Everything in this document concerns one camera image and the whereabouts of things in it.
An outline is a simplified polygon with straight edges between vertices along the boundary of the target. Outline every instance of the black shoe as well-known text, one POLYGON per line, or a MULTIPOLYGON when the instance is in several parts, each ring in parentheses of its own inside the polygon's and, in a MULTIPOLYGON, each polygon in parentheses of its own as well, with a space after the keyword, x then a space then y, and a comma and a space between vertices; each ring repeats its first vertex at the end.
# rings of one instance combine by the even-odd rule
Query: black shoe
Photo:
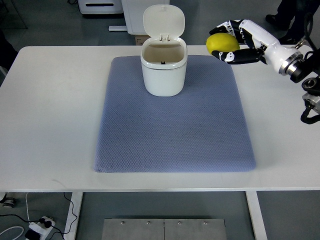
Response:
POLYGON ((279 28, 280 30, 283 30, 283 31, 288 30, 290 27, 290 21, 289 22, 288 21, 282 22, 280 20, 277 20, 276 15, 268 14, 267 16, 265 16, 265 20, 268 23, 276 26, 277 28, 279 28))
POLYGON ((300 39, 297 40, 287 35, 279 38, 279 42, 281 45, 296 45, 299 41, 300 39))

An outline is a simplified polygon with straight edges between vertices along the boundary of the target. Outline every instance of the metal plate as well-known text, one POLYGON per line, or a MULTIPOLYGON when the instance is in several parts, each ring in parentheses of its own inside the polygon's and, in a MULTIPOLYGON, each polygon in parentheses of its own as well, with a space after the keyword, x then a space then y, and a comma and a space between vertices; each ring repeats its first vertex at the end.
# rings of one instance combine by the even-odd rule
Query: metal plate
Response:
POLYGON ((227 240, 223 219, 165 219, 165 240, 227 240))
POLYGON ((164 240, 163 219, 105 219, 102 240, 164 240))

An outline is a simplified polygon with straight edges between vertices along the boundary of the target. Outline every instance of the white table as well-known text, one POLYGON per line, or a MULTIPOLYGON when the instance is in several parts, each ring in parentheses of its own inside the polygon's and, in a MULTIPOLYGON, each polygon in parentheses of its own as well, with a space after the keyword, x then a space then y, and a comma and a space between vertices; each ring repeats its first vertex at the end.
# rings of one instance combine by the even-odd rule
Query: white table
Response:
MULTIPOLYGON (((140 55, 141 49, 32 46, 19 52, 0 87, 0 192, 246 191, 258 228, 263 222, 260 210, 257 220, 254 216, 256 191, 320 190, 320 123, 300 121, 305 109, 301 85, 261 62, 232 66, 256 169, 94 172, 110 63, 140 55)), ((188 46, 188 54, 209 55, 204 45, 188 46)))

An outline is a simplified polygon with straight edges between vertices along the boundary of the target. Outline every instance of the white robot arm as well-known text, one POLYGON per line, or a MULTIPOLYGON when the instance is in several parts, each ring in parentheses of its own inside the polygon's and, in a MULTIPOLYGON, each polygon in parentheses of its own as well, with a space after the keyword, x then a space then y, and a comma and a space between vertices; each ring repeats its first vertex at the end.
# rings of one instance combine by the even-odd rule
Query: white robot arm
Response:
POLYGON ((248 45, 249 48, 233 52, 217 50, 210 52, 228 64, 248 64, 262 61, 271 65, 277 73, 283 76, 290 75, 290 79, 294 83, 302 81, 311 72, 318 74, 318 77, 308 78, 302 83, 302 88, 307 93, 302 97, 306 110, 302 114, 301 120, 306 124, 320 121, 320 49, 316 49, 311 40, 313 51, 303 57, 298 50, 302 46, 301 43, 295 47, 282 46, 278 39, 251 20, 229 20, 218 25, 209 33, 210 35, 228 33, 234 36, 239 44, 248 45), (308 117, 311 109, 319 115, 308 117))

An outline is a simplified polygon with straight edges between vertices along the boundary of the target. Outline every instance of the white cable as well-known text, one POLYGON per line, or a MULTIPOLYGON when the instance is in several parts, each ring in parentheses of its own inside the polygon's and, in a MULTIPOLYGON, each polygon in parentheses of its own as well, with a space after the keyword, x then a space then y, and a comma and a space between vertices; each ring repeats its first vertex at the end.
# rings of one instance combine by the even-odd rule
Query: white cable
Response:
POLYGON ((10 229, 16 229, 16 228, 19 228, 19 229, 22 229, 22 232, 20 233, 19 236, 17 236, 16 238, 12 239, 12 240, 16 240, 17 238, 19 238, 25 231, 25 229, 22 227, 22 226, 12 226, 12 227, 9 227, 8 229, 4 230, 3 232, 0 233, 0 236, 2 234, 4 234, 6 231, 10 230, 10 229))
POLYGON ((27 192, 26 195, 25 195, 25 204, 26 204, 26 214, 27 214, 27 216, 28 216, 28 221, 30 222, 29 210, 28 210, 28 201, 27 201, 28 193, 29 193, 29 192, 27 192))

